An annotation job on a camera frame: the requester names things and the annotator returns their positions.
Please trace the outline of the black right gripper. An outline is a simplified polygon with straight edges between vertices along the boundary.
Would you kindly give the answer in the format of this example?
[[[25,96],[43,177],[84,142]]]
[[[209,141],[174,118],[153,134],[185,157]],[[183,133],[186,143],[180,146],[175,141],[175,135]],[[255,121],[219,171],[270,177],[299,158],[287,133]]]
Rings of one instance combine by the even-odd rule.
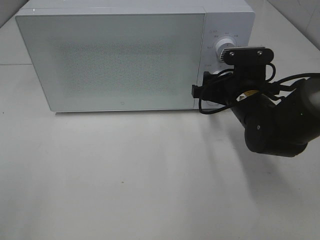
[[[238,72],[218,76],[205,71],[202,83],[202,86],[192,85],[193,98],[201,98],[200,103],[205,100],[228,106],[235,103],[242,93],[262,89],[265,84],[265,74]]]

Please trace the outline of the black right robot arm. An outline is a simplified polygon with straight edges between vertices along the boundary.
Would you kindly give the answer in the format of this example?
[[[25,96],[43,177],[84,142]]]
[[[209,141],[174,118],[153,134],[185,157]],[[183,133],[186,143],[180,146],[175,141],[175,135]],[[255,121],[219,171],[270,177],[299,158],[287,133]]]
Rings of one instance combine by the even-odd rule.
[[[230,109],[244,127],[247,148],[258,154],[294,157],[320,136],[320,75],[302,73],[268,82],[236,73],[206,73],[191,95],[201,104],[221,104],[212,115]]]

